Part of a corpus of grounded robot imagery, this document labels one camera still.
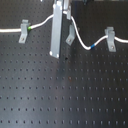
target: gray component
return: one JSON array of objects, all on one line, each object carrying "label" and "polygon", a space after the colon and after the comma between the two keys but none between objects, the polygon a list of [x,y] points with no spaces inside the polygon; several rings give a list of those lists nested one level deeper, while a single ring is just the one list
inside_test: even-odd
[{"label": "gray component", "polygon": [[86,5],[86,3],[87,3],[87,0],[83,0],[83,2],[84,2],[84,4]]},{"label": "gray component", "polygon": [[69,6],[69,8],[67,10],[67,19],[71,20],[71,6]]},{"label": "gray component", "polygon": [[66,39],[66,43],[71,45],[75,39],[75,36],[76,36],[76,33],[75,33],[75,28],[74,28],[74,25],[70,25],[69,27],[69,36],[68,38]]},{"label": "gray component", "polygon": [[21,44],[25,44],[25,41],[27,39],[28,36],[28,20],[22,20],[22,24],[21,24],[21,36],[19,39],[19,43]]},{"label": "gray component", "polygon": [[62,6],[63,0],[59,0],[54,4],[54,17],[52,22],[52,36],[50,55],[59,58],[60,40],[61,40],[61,25],[62,25]]},{"label": "gray component", "polygon": [[108,36],[107,38],[107,43],[108,43],[108,49],[110,52],[116,52],[116,47],[114,44],[114,37],[115,37],[115,32],[113,27],[107,27],[105,29],[105,34]]}]

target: metal bracket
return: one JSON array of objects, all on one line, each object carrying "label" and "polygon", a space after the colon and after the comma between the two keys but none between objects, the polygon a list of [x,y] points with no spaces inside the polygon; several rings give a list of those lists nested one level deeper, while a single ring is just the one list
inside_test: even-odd
[{"label": "metal bracket", "polygon": [[21,44],[25,44],[25,41],[27,39],[28,36],[28,27],[29,27],[29,23],[28,20],[22,20],[22,24],[21,24],[21,36],[19,39],[19,43]]},{"label": "metal bracket", "polygon": [[72,23],[70,25],[70,27],[69,27],[69,36],[66,39],[66,43],[69,44],[69,45],[71,45],[73,43],[75,37],[76,37],[75,28],[74,28],[74,25]]},{"label": "metal bracket", "polygon": [[53,12],[54,17],[53,17],[53,22],[52,22],[50,55],[55,58],[59,58],[63,0],[55,1],[53,7],[54,7],[54,12]]},{"label": "metal bracket", "polygon": [[107,43],[108,43],[108,49],[110,52],[116,52],[116,47],[114,44],[114,38],[115,38],[115,32],[113,27],[107,27],[105,29],[105,34],[108,36]]},{"label": "metal bracket", "polygon": [[64,11],[67,11],[72,0],[64,0]]},{"label": "metal bracket", "polygon": [[84,2],[84,5],[86,5],[86,3],[87,3],[87,0],[83,0],[83,2]]},{"label": "metal bracket", "polygon": [[67,19],[71,20],[71,6],[69,6],[69,8],[67,10]]}]

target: cable clip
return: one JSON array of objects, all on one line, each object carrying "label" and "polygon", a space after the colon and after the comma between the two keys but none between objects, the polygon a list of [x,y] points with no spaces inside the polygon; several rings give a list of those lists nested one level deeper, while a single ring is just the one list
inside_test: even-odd
[{"label": "cable clip", "polygon": [[76,32],[73,23],[69,27],[69,36],[66,39],[66,43],[69,44],[70,46],[72,45],[74,39],[76,37]]},{"label": "cable clip", "polygon": [[114,44],[114,38],[115,38],[115,31],[113,27],[107,27],[105,29],[105,34],[108,36],[107,38],[107,44],[108,44],[108,49],[110,52],[116,52],[116,47]]},{"label": "cable clip", "polygon": [[21,36],[19,39],[19,43],[25,44],[27,36],[28,36],[28,27],[30,23],[28,23],[28,20],[22,20],[21,24]]}]

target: white cable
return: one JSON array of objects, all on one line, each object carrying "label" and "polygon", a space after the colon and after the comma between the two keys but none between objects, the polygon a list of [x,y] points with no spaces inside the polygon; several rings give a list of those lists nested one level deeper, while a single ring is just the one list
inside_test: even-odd
[{"label": "white cable", "polygon": [[32,25],[32,26],[30,26],[30,27],[31,27],[31,29],[40,27],[40,26],[44,25],[44,24],[45,24],[48,20],[50,20],[51,18],[53,18],[53,14],[50,15],[50,16],[49,16],[45,21],[43,21],[42,23],[40,23],[40,24],[36,24],[36,25]]},{"label": "white cable", "polygon": [[63,14],[66,14],[67,15],[67,11],[63,11]]},{"label": "white cable", "polygon": [[21,29],[0,29],[0,33],[21,32]]},{"label": "white cable", "polygon": [[115,37],[115,40],[116,40],[116,41],[119,41],[119,42],[121,42],[121,43],[128,43],[128,40],[123,40],[123,39],[120,39],[120,38],[118,38],[118,37]]},{"label": "white cable", "polygon": [[72,19],[72,22],[73,22],[74,27],[75,27],[75,30],[76,30],[76,35],[77,35],[77,37],[78,37],[78,39],[79,39],[79,41],[80,41],[82,47],[83,47],[84,49],[86,49],[86,50],[90,50],[91,47],[90,47],[90,46],[88,47],[88,46],[86,46],[86,45],[83,43],[83,41],[82,41],[82,39],[81,39],[81,37],[80,37],[80,35],[79,35],[79,33],[78,33],[78,30],[77,30],[77,27],[76,27],[76,23],[75,23],[74,18],[71,17],[71,19]]},{"label": "white cable", "polygon": [[[36,24],[36,25],[32,25],[30,26],[31,29],[34,29],[34,28],[37,28],[37,27],[40,27],[42,25],[44,25],[49,19],[53,18],[53,15],[50,15],[45,21],[43,21],[42,23],[40,24]],[[18,29],[0,29],[0,33],[9,33],[9,32],[21,32],[21,28],[18,28]]]},{"label": "white cable", "polygon": [[99,44],[102,40],[108,38],[108,36],[103,36],[101,37],[94,45],[96,46],[97,44]]},{"label": "white cable", "polygon": [[84,49],[86,49],[86,50],[90,50],[91,48],[93,48],[93,47],[95,47],[97,44],[99,44],[102,40],[104,40],[104,39],[106,39],[106,38],[108,37],[108,36],[103,36],[103,37],[101,37],[96,43],[94,43],[92,46],[86,46],[86,45],[83,43],[83,41],[82,41],[82,39],[81,39],[81,37],[80,37],[80,35],[79,35],[79,33],[78,33],[78,30],[77,30],[77,27],[76,27],[76,23],[75,23],[74,18],[71,17],[71,19],[72,19],[72,21],[73,21],[73,24],[74,24],[74,27],[75,27],[75,30],[76,30],[76,35],[77,35],[77,37],[78,37],[78,39],[79,39],[79,41],[80,41],[82,47],[83,47]]}]

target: black surface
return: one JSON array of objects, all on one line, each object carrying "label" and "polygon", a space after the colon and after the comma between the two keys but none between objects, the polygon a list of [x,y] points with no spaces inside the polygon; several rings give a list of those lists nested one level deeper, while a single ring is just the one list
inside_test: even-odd
[{"label": "black surface", "polygon": [[[1,0],[0,28],[17,28],[22,19],[40,23],[52,14],[52,1]],[[127,2],[73,2],[72,14],[86,45],[113,26],[128,39]],[[61,58],[49,56],[51,21],[29,33],[0,34],[0,128],[127,128],[128,45],[106,40],[86,51],[78,39],[65,40],[70,24],[64,17]]]}]

